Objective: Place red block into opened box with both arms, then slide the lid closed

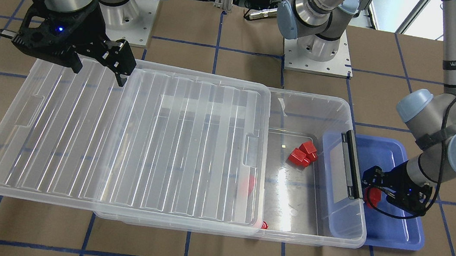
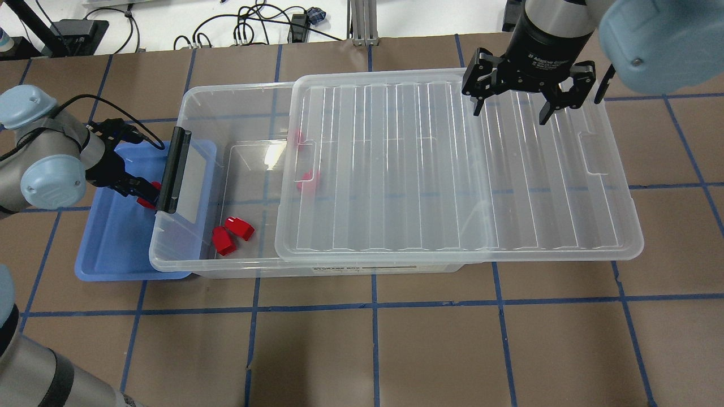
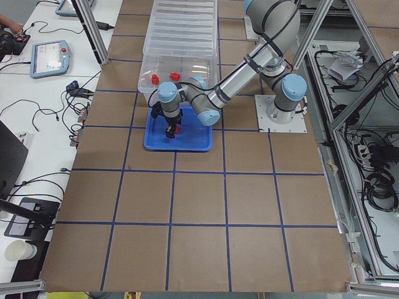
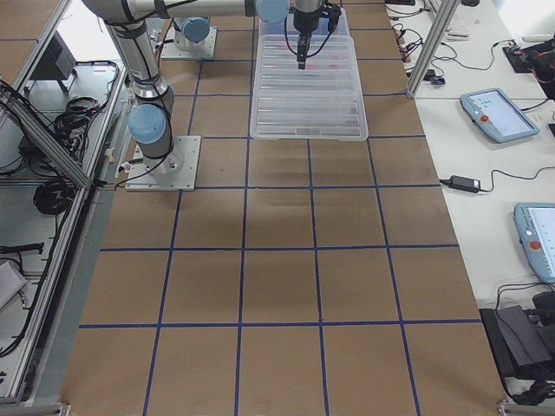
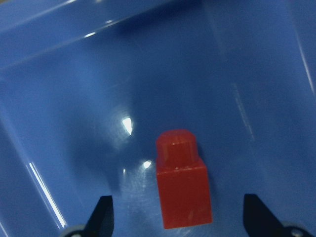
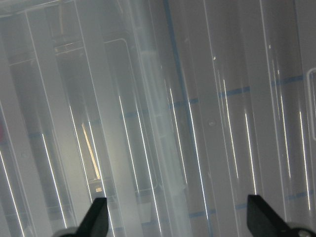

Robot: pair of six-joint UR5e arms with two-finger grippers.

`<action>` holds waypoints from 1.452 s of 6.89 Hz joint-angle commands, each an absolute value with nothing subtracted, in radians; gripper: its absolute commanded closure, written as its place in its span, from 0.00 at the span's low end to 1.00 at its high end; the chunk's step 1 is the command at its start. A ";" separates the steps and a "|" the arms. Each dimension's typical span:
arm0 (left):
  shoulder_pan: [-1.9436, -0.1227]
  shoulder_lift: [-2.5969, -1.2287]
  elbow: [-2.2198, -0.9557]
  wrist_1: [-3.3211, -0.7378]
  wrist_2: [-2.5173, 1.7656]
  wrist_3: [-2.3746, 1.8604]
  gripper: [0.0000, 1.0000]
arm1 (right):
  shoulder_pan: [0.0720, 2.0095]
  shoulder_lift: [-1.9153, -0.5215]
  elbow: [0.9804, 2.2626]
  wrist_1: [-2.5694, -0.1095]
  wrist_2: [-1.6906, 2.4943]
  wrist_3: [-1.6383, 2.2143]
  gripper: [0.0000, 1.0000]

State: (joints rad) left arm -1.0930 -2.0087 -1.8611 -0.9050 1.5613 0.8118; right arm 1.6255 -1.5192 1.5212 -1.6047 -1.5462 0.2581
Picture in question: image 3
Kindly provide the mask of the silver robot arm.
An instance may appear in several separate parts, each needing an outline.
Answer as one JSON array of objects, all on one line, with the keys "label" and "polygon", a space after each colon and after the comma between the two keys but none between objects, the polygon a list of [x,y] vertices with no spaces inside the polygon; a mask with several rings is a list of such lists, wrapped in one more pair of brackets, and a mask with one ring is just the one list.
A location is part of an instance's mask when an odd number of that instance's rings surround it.
[{"label": "silver robot arm", "polygon": [[305,80],[289,72],[284,60],[299,31],[299,6],[299,1],[245,1],[244,10],[260,40],[229,75],[210,89],[205,88],[201,77],[161,83],[156,91],[158,101],[150,113],[152,118],[162,116],[166,120],[166,137],[174,138],[182,122],[181,103],[188,102],[199,121],[204,126],[212,126],[219,121],[222,108],[256,75],[275,94],[266,109],[268,119],[280,125],[288,124],[307,90]]}]

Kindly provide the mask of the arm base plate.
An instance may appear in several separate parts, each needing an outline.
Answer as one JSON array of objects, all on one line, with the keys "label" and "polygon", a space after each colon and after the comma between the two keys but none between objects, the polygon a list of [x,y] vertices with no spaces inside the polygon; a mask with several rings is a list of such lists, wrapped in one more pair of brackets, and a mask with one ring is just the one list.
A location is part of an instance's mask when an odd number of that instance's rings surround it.
[{"label": "arm base plate", "polygon": [[297,102],[296,109],[283,112],[275,106],[275,95],[255,95],[256,113],[261,133],[307,133],[306,109]]}]

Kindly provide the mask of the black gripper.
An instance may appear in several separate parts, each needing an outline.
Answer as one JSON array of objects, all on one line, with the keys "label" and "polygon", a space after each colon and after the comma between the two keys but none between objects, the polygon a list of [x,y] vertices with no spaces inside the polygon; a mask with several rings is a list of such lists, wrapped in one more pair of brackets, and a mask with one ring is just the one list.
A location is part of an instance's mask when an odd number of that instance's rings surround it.
[{"label": "black gripper", "polygon": [[158,116],[165,118],[169,125],[165,130],[165,135],[170,139],[175,138],[176,125],[181,124],[183,117],[183,112],[181,111],[180,107],[177,107],[172,112],[168,112],[162,108],[160,102],[156,102],[151,108],[150,115],[153,119],[156,119]]}]

